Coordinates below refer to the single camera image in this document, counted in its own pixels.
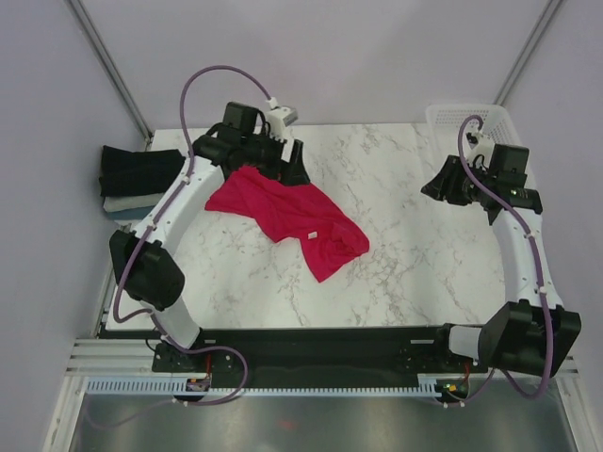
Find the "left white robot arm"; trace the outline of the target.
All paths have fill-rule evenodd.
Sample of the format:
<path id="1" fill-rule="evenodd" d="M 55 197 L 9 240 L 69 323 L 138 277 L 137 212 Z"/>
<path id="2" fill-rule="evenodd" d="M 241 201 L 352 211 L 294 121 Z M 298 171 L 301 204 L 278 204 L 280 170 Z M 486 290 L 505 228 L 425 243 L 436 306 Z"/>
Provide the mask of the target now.
<path id="1" fill-rule="evenodd" d="M 131 232 L 109 239 L 118 285 L 114 300 L 126 294 L 138 301 L 140 312 L 175 345 L 173 357 L 186 370 L 203 366 L 207 349 L 197 342 L 201 329 L 183 300 L 185 276 L 172 256 L 197 213 L 235 170 L 251 166 L 284 186 L 309 184 L 303 144 L 292 135 L 297 118 L 295 108 L 275 99 L 269 99 L 268 112 L 228 103 L 220 122 L 187 142 L 185 163 L 159 204 Z"/>

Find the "red t shirt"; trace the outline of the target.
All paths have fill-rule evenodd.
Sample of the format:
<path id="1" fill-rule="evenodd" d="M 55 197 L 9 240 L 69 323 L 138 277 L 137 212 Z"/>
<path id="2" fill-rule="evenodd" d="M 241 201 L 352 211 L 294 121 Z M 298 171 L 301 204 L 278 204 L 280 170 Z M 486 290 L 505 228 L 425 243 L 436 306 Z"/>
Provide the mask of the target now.
<path id="1" fill-rule="evenodd" d="M 316 186 L 284 186 L 243 167 L 205 204 L 210 212 L 252 218 L 274 243 L 297 239 L 310 272 L 322 283 L 369 251 L 365 233 Z"/>

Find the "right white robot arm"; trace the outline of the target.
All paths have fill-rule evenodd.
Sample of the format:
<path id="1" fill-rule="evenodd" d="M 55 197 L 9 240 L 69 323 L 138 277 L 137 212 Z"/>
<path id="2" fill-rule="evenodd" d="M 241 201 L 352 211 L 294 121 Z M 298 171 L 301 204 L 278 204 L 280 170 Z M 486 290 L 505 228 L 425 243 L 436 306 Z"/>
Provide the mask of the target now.
<path id="1" fill-rule="evenodd" d="M 448 338 L 432 346 L 433 363 L 442 370 L 468 357 L 502 371 L 553 377 L 579 336 L 580 316 L 564 309 L 548 270 L 541 197 L 526 185 L 528 157 L 528 149 L 504 144 L 494 145 L 485 168 L 450 155 L 421 189 L 439 202 L 478 203 L 503 266 L 503 306 L 479 327 L 449 324 Z"/>

